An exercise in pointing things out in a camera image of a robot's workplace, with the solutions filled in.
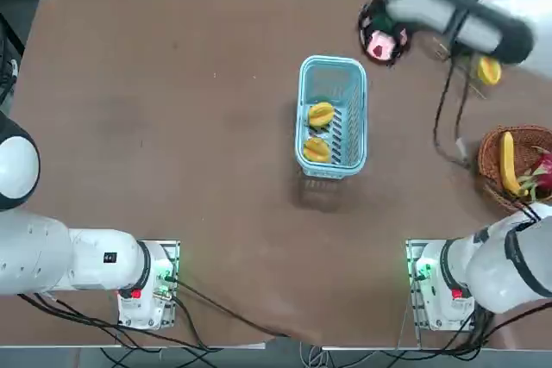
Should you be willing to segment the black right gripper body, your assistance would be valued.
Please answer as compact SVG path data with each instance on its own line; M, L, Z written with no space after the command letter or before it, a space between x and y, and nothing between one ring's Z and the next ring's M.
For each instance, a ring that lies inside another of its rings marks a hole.
M411 32L402 23L395 22L386 11L383 0L372 0L368 6L368 26L390 35L395 41L410 41Z

